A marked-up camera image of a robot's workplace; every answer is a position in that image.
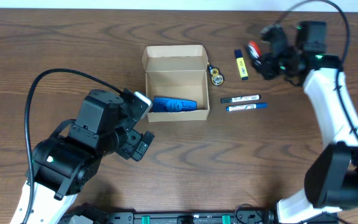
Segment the brown cardboard box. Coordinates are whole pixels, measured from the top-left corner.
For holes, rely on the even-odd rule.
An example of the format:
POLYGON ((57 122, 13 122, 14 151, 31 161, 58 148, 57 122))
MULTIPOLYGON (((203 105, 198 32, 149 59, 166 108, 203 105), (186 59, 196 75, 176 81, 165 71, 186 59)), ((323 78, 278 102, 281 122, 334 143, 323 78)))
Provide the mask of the brown cardboard box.
POLYGON ((146 96, 175 98, 197 103, 196 109, 180 112, 148 113, 148 121, 206 120, 209 111, 208 56, 203 45, 148 46, 142 63, 146 77, 146 96))

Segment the red and black stapler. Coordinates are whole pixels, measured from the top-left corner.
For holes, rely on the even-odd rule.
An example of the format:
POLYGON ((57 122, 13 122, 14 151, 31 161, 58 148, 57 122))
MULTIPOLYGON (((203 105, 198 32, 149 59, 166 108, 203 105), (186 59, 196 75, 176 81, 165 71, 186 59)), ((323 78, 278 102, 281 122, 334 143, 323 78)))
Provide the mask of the red and black stapler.
POLYGON ((247 52, 252 60, 258 60, 261 55, 259 46, 252 40, 248 42, 247 52))

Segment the correction tape dispenser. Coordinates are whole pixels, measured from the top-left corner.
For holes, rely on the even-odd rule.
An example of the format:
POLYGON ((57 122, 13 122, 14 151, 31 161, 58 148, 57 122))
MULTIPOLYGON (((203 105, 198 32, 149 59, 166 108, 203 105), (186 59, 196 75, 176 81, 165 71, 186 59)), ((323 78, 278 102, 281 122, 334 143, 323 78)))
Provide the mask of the correction tape dispenser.
POLYGON ((209 70, 211 83, 215 86, 222 85, 225 79, 223 74, 220 72, 219 68, 211 65, 210 63, 207 64, 207 67, 209 70))

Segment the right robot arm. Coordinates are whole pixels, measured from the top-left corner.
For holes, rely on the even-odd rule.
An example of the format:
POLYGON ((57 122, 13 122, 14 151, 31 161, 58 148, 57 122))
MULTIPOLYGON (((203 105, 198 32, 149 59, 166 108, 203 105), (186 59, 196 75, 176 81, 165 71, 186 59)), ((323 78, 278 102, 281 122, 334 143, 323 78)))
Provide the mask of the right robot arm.
POLYGON ((323 151, 304 178, 304 187, 276 205, 280 223, 305 223, 323 213, 358 208, 358 115, 346 87, 341 58, 326 53, 326 23, 299 23, 289 45, 280 24, 260 32, 270 51, 249 45, 255 70, 265 79, 297 77, 309 98, 323 140, 323 151))

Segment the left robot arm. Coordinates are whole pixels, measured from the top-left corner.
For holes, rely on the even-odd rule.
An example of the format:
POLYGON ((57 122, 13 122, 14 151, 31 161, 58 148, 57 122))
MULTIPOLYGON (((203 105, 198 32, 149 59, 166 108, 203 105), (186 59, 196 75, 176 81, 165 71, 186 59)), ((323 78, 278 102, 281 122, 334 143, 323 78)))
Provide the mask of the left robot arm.
POLYGON ((112 153, 140 161, 154 139, 134 130, 152 107, 136 91, 91 90, 76 119, 68 119, 32 154, 34 183, 26 182, 12 223, 58 223, 85 183, 112 153))

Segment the black marker pen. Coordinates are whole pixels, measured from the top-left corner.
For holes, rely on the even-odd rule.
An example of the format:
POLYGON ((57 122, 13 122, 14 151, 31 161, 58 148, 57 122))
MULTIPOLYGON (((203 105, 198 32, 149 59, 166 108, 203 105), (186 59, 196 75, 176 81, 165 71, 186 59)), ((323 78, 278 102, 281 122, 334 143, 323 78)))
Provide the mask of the black marker pen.
POLYGON ((246 96, 236 96, 236 97, 228 97, 228 98, 221 98, 221 103, 238 103, 244 101, 254 101, 260 100, 261 95, 246 95, 246 96))

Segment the blue plastic stapler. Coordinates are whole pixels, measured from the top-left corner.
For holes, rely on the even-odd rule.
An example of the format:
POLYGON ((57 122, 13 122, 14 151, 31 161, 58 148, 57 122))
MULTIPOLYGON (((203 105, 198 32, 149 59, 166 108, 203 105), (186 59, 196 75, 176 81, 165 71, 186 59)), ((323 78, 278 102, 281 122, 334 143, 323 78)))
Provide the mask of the blue plastic stapler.
POLYGON ((153 103, 155 113, 175 113, 183 111, 194 111, 197 109, 197 102, 177 98, 156 97, 153 103))

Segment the yellow highlighter with blue cap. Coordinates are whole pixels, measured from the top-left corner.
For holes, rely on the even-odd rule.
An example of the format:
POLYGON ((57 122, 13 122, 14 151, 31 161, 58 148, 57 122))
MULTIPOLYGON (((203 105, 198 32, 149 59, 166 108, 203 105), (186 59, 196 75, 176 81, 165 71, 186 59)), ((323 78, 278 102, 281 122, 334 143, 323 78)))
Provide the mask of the yellow highlighter with blue cap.
POLYGON ((238 67, 238 71, 239 71, 241 80, 248 80, 248 72, 247 72, 247 68, 245 65, 242 51, 240 49, 234 50, 234 55, 235 55, 235 59, 236 59, 236 63, 237 63, 237 67, 238 67))

